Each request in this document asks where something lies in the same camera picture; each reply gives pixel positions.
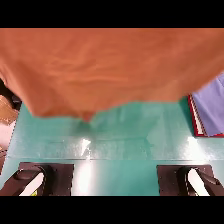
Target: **teal table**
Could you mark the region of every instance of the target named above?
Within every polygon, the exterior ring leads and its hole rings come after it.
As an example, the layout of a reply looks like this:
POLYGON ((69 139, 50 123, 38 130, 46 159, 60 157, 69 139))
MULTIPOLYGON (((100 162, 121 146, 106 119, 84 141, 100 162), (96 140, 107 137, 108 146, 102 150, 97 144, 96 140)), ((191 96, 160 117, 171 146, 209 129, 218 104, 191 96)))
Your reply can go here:
POLYGON ((186 98, 124 105, 90 123, 32 117, 22 105, 0 187, 20 162, 58 162, 75 164, 72 195, 159 195, 156 165, 211 164, 224 183, 223 159, 224 139, 193 136, 186 98))

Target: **glossy tabletop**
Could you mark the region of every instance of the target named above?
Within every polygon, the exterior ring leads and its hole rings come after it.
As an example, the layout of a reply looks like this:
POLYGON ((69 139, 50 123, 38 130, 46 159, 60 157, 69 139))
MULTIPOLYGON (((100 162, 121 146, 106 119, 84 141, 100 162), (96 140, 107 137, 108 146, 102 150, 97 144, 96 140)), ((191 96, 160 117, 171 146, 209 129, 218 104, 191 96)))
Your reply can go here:
POLYGON ((0 177, 24 162, 74 163, 72 195, 159 195, 156 165, 211 164, 224 183, 224 139, 195 138, 186 98, 96 115, 36 118, 21 107, 0 177))

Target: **cloth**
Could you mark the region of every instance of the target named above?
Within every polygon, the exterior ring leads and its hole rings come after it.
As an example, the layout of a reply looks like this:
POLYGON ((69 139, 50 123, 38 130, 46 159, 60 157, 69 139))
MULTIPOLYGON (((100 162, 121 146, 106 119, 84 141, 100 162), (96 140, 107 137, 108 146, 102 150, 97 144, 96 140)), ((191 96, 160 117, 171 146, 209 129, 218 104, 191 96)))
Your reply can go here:
POLYGON ((0 29, 0 78, 36 116, 177 101, 223 70, 224 29, 0 29))
POLYGON ((224 74, 192 95, 207 135, 224 133, 224 74))

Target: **blue cloth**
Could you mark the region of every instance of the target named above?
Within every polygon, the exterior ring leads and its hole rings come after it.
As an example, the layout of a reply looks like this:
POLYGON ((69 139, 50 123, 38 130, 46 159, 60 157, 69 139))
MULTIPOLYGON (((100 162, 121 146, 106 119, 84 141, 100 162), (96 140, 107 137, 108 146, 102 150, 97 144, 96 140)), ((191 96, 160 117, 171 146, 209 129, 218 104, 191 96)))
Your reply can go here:
POLYGON ((224 133, 224 73, 192 95, 207 135, 224 133))

